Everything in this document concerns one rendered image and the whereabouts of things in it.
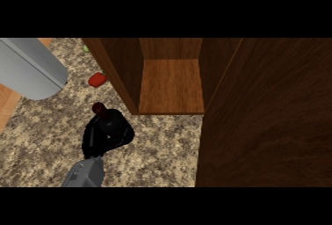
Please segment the red pepper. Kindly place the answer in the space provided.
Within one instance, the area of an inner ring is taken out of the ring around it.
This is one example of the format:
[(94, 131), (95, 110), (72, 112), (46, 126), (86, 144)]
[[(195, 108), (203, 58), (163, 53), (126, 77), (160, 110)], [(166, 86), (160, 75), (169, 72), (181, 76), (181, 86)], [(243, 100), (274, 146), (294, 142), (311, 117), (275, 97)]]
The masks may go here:
[(107, 82), (107, 75), (101, 72), (95, 73), (89, 79), (89, 85), (95, 88), (101, 87)]

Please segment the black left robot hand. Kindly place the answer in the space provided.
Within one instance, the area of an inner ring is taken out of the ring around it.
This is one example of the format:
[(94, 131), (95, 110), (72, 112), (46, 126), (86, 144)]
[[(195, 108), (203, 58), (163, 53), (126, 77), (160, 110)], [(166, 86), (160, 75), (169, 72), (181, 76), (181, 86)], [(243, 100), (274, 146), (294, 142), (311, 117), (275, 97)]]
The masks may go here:
[(104, 156), (104, 154), (129, 144), (135, 139), (135, 129), (116, 109), (108, 109), (110, 118), (100, 115), (92, 118), (83, 134), (83, 155), (85, 158)]

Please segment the brown wooden cabinet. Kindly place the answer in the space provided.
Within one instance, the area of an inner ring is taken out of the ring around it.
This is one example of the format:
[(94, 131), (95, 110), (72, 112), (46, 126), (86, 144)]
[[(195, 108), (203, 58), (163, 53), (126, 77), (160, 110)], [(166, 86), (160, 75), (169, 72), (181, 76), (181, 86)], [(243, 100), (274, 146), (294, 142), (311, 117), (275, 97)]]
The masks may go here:
[(241, 40), (86, 38), (134, 115), (204, 114)]

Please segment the dark wooden cabinet door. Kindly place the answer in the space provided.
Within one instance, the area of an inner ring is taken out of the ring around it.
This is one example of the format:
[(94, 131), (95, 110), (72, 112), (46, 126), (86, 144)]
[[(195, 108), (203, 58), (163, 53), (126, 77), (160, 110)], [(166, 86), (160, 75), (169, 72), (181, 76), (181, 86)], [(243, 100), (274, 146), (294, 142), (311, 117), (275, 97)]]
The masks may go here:
[(200, 186), (332, 186), (332, 39), (244, 39), (203, 119)]

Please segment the dark wine bottle red cap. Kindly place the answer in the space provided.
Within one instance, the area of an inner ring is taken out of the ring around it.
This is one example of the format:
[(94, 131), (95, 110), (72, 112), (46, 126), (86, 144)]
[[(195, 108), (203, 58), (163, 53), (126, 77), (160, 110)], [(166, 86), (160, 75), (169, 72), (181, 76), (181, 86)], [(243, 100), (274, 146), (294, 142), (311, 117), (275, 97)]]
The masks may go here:
[(98, 126), (110, 136), (123, 135), (128, 125), (128, 120), (123, 113), (117, 109), (108, 109), (103, 102), (92, 106), (92, 111), (98, 115)]

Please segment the grey rounded appliance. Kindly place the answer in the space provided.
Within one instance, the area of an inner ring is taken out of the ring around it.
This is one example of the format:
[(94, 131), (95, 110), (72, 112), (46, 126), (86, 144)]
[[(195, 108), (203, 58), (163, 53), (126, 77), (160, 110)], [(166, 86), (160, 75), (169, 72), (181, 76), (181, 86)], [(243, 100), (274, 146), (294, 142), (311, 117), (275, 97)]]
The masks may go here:
[(33, 100), (58, 94), (70, 72), (38, 38), (0, 38), (0, 84)]

